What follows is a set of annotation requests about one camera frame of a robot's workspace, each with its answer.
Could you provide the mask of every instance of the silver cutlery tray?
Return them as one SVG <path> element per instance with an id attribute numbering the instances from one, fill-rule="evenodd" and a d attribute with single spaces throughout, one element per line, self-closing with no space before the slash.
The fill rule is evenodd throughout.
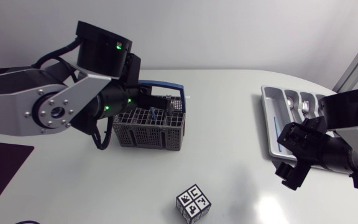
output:
<path id="1" fill-rule="evenodd" d="M 262 86 L 262 105 L 265 111 L 269 153 L 273 157 L 296 160 L 292 152 L 279 145 L 278 136 L 284 126 L 291 122 L 302 123 L 305 116 L 302 113 L 302 102 L 309 101 L 309 118 L 322 116 L 318 100 L 325 97 L 319 93 L 310 93 L 301 90 L 289 90 L 274 86 Z M 287 97 L 292 98 L 293 108 L 290 109 Z"/>

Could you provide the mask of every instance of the white tabletop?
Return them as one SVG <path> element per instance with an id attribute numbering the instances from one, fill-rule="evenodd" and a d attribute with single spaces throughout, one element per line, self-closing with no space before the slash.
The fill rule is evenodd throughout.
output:
<path id="1" fill-rule="evenodd" d="M 140 79 L 185 86 L 181 151 L 121 147 L 115 136 L 100 151 L 74 128 L 48 136 L 0 135 L 0 142 L 35 146 L 0 196 L 0 223 L 183 224 L 175 197 L 193 184 L 212 203 L 199 224 L 358 223 L 351 178 L 312 169 L 292 191 L 274 174 L 268 154 L 260 87 L 331 90 L 257 70 L 143 70 Z"/>

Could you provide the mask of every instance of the gray plastic basket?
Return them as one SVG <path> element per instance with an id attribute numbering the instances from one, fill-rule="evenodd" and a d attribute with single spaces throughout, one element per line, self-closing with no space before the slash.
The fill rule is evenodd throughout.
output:
<path id="1" fill-rule="evenodd" d="M 175 108 L 172 116 L 157 108 L 154 108 L 154 114 L 152 110 L 136 108 L 114 116 L 112 126 L 121 146 L 180 150 L 186 118 L 186 113 L 181 112 L 181 98 L 159 97 L 171 99 Z"/>

